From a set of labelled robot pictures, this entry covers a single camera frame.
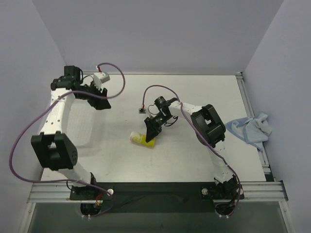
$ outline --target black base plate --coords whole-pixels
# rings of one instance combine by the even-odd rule
[[[214,212],[212,200],[231,200],[232,195],[219,195],[214,182],[205,183],[97,183],[113,189],[113,208],[110,213],[202,213]],[[202,189],[208,189],[208,195]],[[73,187],[70,200],[95,200],[96,189],[79,191]],[[112,204],[103,194],[102,209]]]

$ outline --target white robotic arm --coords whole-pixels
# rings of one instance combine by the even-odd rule
[[[73,90],[84,91],[99,96],[107,96],[107,90],[101,84],[108,81],[109,75],[104,72],[95,73],[90,85],[81,85],[80,69],[75,66],[64,68],[64,76],[51,83],[51,105],[57,104],[49,112],[39,135],[32,136],[31,144],[42,167],[55,170],[70,180],[94,183],[94,176],[86,171],[78,160],[77,148],[66,136],[71,106],[76,98],[87,100],[97,110],[111,108],[108,100],[99,100],[85,94],[71,93],[60,99],[62,95]]]
[[[179,101],[175,101],[170,104],[169,110],[172,116],[184,118],[180,111],[181,104]],[[202,106],[196,106],[188,103],[183,103],[184,113],[187,115],[188,119],[191,119],[191,115],[193,113],[199,112],[202,110]],[[233,177],[232,171],[227,167],[224,161],[216,156],[208,147],[208,152],[211,157],[213,166],[214,166],[214,176],[217,181],[220,183],[227,182]],[[223,158],[227,159],[227,152],[225,150],[225,142],[219,141],[216,143],[215,150],[220,154]]]
[[[181,104],[176,98],[166,101],[163,97],[159,97],[155,100],[155,105],[159,113],[155,117],[150,116],[145,119],[147,126],[146,141],[156,137],[162,130],[161,125],[165,124],[171,117],[184,118],[180,110]],[[226,159],[225,127],[212,105],[196,106],[183,103],[183,111],[188,119],[192,119],[193,124],[196,125],[196,128],[200,130],[200,133],[210,145]],[[233,172],[220,157],[215,155],[209,148],[207,149],[213,162],[215,181],[220,183],[230,181],[234,176]]]

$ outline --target screw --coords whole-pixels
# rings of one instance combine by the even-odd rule
[[[203,188],[201,192],[202,192],[203,195],[207,195],[208,194],[208,189],[207,188]]]
[[[108,189],[107,191],[108,191],[108,193],[110,193],[111,195],[113,195],[113,189],[112,189],[112,188]]]

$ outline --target black mount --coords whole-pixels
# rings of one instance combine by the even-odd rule
[[[202,107],[200,111],[193,113],[191,120],[195,128],[213,148],[217,142],[225,140],[225,125],[213,105],[208,104]]]
[[[98,185],[94,175],[91,173],[91,184]],[[113,186],[105,185],[104,189],[108,190],[110,188],[113,189]],[[84,187],[71,187],[70,200],[95,200],[100,194],[100,190],[97,188],[93,188],[90,186]],[[112,196],[108,196],[106,193],[102,193],[100,200],[110,201],[112,200]],[[96,203],[81,203],[80,204],[80,212],[83,215],[95,215],[100,212],[102,209],[102,204],[97,205]]]
[[[33,135],[31,145],[43,168],[58,171],[65,168],[73,169],[77,164],[77,148],[64,133]]]

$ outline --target white tabletop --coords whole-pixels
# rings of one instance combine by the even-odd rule
[[[120,75],[111,75],[104,84],[108,95],[121,88]],[[246,111],[235,76],[207,75],[126,75],[126,87],[110,100],[112,109],[96,111],[86,101],[72,106],[67,135],[78,149],[78,161],[98,182],[212,182],[213,165],[190,125],[179,119],[162,127],[153,149],[130,142],[132,131],[145,134],[144,114],[138,113],[146,87],[161,84],[173,89],[181,101],[194,105],[212,104],[224,123],[245,117]],[[168,90],[148,90],[145,105]],[[227,161],[241,181],[265,181],[257,149],[225,133]],[[42,180],[63,179],[63,175],[44,169]]]

